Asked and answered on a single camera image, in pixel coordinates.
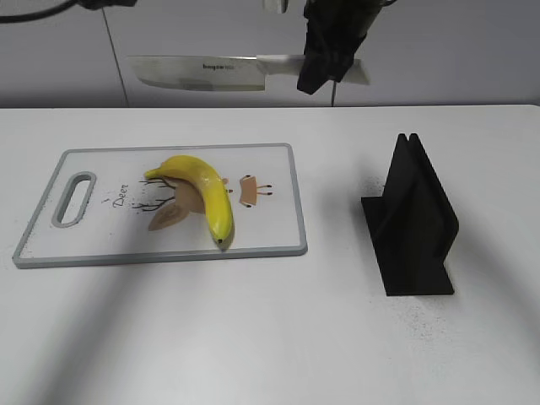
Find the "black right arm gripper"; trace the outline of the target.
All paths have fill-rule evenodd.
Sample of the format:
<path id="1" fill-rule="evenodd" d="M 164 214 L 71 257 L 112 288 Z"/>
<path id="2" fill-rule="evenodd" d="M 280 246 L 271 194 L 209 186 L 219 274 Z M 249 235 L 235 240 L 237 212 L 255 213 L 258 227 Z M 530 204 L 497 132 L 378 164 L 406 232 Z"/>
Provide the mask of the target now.
<path id="1" fill-rule="evenodd" d="M 308 1 L 304 8 L 304 61 L 297 90 L 313 95 L 329 80 L 341 82 L 383 7 L 383 1 Z"/>

